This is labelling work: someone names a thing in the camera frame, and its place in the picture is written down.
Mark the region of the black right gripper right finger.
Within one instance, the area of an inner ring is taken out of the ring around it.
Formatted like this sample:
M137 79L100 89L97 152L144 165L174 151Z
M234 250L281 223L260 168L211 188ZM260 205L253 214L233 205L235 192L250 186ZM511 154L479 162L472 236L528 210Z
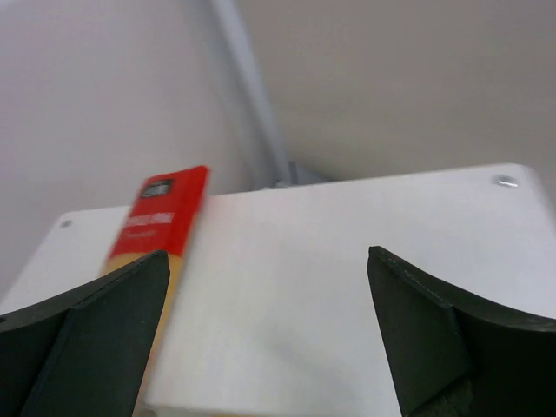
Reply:
M382 247L367 276L404 416L553 416L555 321L436 278Z

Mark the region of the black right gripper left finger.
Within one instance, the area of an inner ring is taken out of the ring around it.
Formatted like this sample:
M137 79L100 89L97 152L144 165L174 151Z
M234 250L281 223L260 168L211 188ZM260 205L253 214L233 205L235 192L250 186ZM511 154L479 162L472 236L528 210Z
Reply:
M3 416L130 416L169 286L155 251L1 317Z

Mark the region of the red spaghetti bag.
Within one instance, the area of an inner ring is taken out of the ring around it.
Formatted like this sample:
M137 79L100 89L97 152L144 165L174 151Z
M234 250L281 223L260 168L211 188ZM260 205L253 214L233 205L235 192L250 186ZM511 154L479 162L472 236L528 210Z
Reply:
M208 178L209 169L198 166L147 179L104 264L109 273L162 252L158 261L140 267L108 294L117 367L124 386L137 392L146 387L162 343Z

